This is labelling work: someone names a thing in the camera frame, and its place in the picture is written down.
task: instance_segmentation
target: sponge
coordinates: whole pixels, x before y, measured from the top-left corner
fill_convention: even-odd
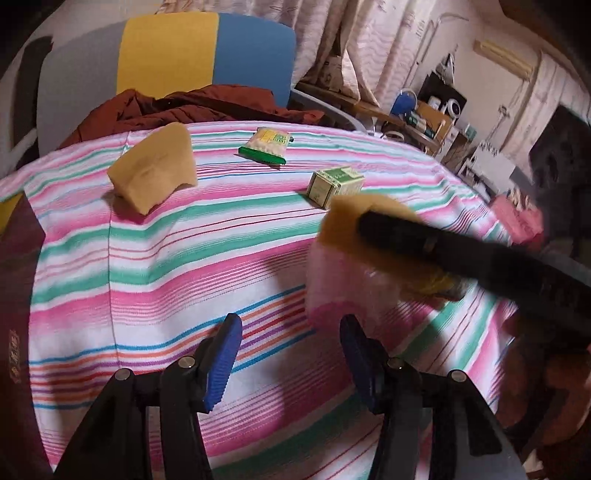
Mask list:
[[[446,297],[450,291],[457,289],[460,279],[446,274],[436,265],[386,252],[364,243],[357,234],[357,221],[368,210],[422,223],[417,214],[406,205],[384,195],[337,195],[320,226],[319,242],[392,275],[408,293]]]
[[[12,215],[12,212],[17,207],[18,201],[22,197],[22,192],[13,195],[10,198],[0,202],[0,235],[6,230],[8,221]]]
[[[147,215],[182,184],[197,184],[187,127],[175,122],[155,131],[113,163],[107,175],[115,193]]]

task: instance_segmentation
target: box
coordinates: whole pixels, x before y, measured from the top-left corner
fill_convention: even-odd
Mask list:
[[[453,126],[451,117],[435,110],[425,102],[418,103],[417,113],[427,121],[427,126],[436,132],[435,141],[442,143],[447,136],[447,132]]]
[[[306,195],[323,209],[328,209],[335,195],[358,193],[363,186],[363,181],[363,175],[350,167],[315,171]]]

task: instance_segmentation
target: table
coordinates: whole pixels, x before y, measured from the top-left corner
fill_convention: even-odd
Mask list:
[[[280,169],[236,155],[261,126],[294,137]],[[471,189],[409,145],[264,122],[189,130],[199,183],[146,218],[114,198],[106,169],[149,132],[72,145],[0,180],[0,200],[24,189],[46,232],[29,366],[50,462],[118,368],[161,369],[237,312],[244,337],[225,396],[200,416],[215,478],[364,478],[381,419],[353,395],[339,344],[305,314],[306,254],[324,215],[303,196],[312,172],[351,166],[366,191],[395,196],[432,225],[500,241],[506,232]],[[491,400],[497,327],[510,310],[473,287],[441,312],[400,304],[380,338],[423,371],[464,369]]]
[[[396,125],[396,127],[398,127],[403,133],[411,136],[423,147],[427,147],[431,152],[433,152],[433,155],[436,155],[437,152],[439,152],[441,147],[439,142],[429,138],[411,125],[408,125],[400,117],[382,112],[378,107],[371,103],[364,102],[362,100],[356,100],[341,93],[332,92],[330,90],[323,89],[316,85],[310,85],[308,83],[300,82],[295,87],[298,90],[308,93],[309,95],[313,95],[316,98],[324,100],[325,102],[332,104],[336,103],[339,108],[342,108],[351,115],[365,115],[375,118],[381,122],[388,122]]]

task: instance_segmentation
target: pink object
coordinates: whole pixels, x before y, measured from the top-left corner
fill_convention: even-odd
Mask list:
[[[314,241],[308,253],[306,315],[318,330],[338,335],[354,314],[371,336],[398,305],[400,288],[387,274]]]
[[[520,212],[506,197],[499,196],[492,202],[491,210],[515,244],[529,243],[544,232],[542,212],[538,209]]]

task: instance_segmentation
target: white curtain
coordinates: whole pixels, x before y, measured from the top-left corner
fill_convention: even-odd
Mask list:
[[[203,11],[235,13],[266,18],[295,31],[292,86],[329,54],[345,11],[347,0],[164,0],[157,13]]]
[[[552,57],[542,53],[531,96],[501,150],[530,179],[530,149],[539,139],[560,103],[581,117],[590,118],[589,92]]]
[[[342,93],[389,112],[437,0],[358,1],[343,54]]]
[[[232,12],[292,27],[292,85],[315,83],[338,40],[344,95],[389,112],[413,66],[437,0],[164,0],[158,13]]]

